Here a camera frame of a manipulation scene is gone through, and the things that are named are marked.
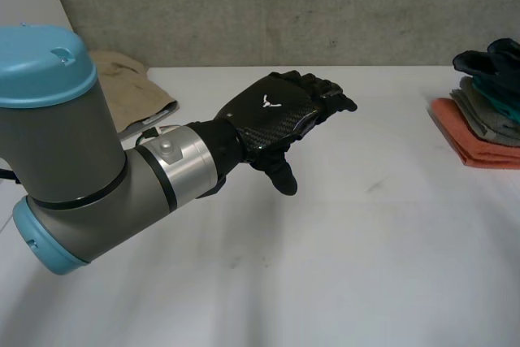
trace carbon fiber hand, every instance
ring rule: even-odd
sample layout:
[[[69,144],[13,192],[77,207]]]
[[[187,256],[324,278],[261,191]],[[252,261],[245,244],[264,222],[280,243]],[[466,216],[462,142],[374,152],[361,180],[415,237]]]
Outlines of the carbon fiber hand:
[[[264,171],[281,193],[293,195],[297,182],[284,156],[290,145],[336,112],[357,108],[336,83],[296,71],[273,72],[233,98],[216,118],[238,132],[244,162]]]

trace beige cloth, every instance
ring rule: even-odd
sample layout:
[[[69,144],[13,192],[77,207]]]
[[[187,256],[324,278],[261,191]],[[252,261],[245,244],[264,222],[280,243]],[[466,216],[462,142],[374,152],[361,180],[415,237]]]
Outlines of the beige cloth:
[[[175,101],[146,78],[146,67],[136,60],[117,52],[89,53],[96,63],[99,82],[118,132],[159,113]]]

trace stack of towels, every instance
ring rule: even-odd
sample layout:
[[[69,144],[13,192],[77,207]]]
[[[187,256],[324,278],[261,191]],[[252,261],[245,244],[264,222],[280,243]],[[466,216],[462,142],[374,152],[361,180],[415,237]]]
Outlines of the stack of towels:
[[[520,169],[520,45],[494,41],[487,53],[453,59],[461,80],[452,99],[431,107],[467,166]]]

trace light blue cap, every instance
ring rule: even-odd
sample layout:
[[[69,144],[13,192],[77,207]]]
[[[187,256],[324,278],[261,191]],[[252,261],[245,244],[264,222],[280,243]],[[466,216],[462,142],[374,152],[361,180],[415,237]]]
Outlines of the light blue cap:
[[[85,44],[70,30],[0,27],[0,107],[58,105],[86,93],[97,78]]]
[[[54,274],[65,275],[88,264],[64,249],[47,232],[29,208],[27,197],[15,205],[13,220],[31,251]]]

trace gray wall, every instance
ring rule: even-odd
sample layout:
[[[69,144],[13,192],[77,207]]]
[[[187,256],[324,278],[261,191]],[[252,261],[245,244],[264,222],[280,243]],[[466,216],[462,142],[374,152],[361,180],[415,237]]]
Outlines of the gray wall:
[[[93,49],[151,66],[450,64],[520,37],[520,0],[62,0]]]

